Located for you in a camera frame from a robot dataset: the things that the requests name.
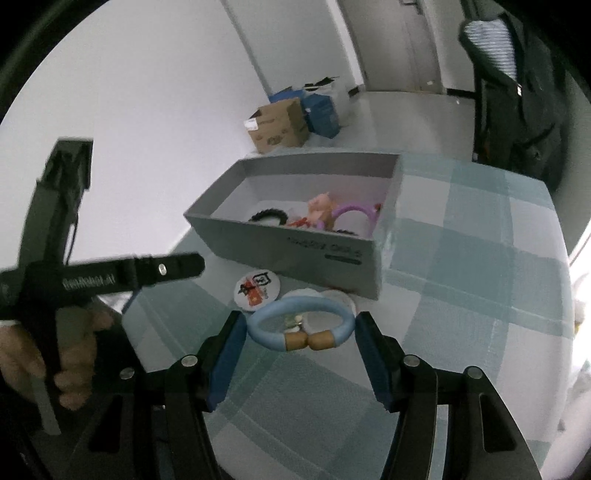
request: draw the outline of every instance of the table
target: table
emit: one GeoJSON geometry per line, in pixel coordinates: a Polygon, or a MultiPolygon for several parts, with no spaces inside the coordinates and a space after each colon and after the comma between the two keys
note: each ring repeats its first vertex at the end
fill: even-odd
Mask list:
{"type": "MultiPolygon", "coordinates": [[[[353,297],[385,335],[435,368],[479,365],[538,462],[566,399],[573,338],[567,254],[545,185],[427,155],[401,156],[403,180],[378,301],[353,297]]],[[[252,267],[199,251],[196,280],[145,289],[124,326],[148,371],[218,333],[236,281],[252,267]]],[[[310,285],[280,277],[281,293],[310,285]]],[[[247,339],[228,397],[206,415],[218,462],[237,480],[379,478],[397,414],[374,399],[352,336],[337,349],[271,352],[247,339]]],[[[447,414],[439,407],[431,478],[440,478],[447,414]]]]}

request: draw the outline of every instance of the purple ring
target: purple ring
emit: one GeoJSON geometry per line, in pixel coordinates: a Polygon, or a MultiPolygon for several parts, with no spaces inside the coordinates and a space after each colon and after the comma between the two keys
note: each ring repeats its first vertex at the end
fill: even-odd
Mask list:
{"type": "MultiPolygon", "coordinates": [[[[376,212],[373,206],[362,205],[360,203],[344,203],[343,205],[339,205],[335,208],[332,212],[333,220],[336,220],[338,217],[343,215],[346,212],[362,212],[369,218],[369,234],[374,231],[374,227],[376,221],[378,220],[378,212],[376,212]]],[[[319,230],[324,230],[324,222],[319,220],[316,223],[316,228],[319,230]]]]}

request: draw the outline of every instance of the bracelet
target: bracelet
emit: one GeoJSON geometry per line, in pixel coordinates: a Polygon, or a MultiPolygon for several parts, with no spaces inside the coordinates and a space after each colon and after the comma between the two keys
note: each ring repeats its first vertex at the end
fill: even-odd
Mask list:
{"type": "MultiPolygon", "coordinates": [[[[333,210],[332,218],[333,220],[336,220],[344,213],[353,211],[363,212],[365,215],[367,215],[369,218],[369,233],[371,233],[374,230],[376,221],[378,220],[378,212],[376,212],[374,206],[362,205],[360,203],[344,203],[333,210]]],[[[324,222],[319,221],[316,224],[316,228],[324,230],[324,222]]]]}
{"type": "Polygon", "coordinates": [[[289,352],[309,346],[312,350],[326,350],[344,343],[355,330],[355,315],[342,303],[320,297],[288,297],[257,310],[246,321],[251,338],[258,344],[277,352],[289,352]],[[275,333],[261,330],[263,320],[302,312],[329,312],[340,316],[343,323],[329,330],[308,335],[306,332],[275,333]]]}
{"type": "Polygon", "coordinates": [[[287,214],[283,210],[279,210],[279,208],[262,210],[254,214],[249,222],[258,222],[263,220],[263,218],[277,218],[279,220],[279,225],[285,225],[287,223],[287,214]]]}

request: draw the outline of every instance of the plush toy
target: plush toy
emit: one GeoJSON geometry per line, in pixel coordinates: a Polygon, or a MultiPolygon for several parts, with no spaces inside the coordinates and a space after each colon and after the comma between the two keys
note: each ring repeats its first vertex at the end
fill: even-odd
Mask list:
{"type": "Polygon", "coordinates": [[[336,208],[336,203],[330,200],[328,193],[321,193],[308,202],[307,220],[313,226],[318,222],[324,223],[325,230],[332,230],[335,221],[332,218],[332,211],[336,208]]]}

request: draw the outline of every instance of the doorway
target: doorway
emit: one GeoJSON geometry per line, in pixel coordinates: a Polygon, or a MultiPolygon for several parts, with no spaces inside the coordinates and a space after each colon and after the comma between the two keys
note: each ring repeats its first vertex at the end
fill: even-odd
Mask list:
{"type": "Polygon", "coordinates": [[[374,92],[443,93],[421,0],[339,0],[365,87],[374,92]]]}

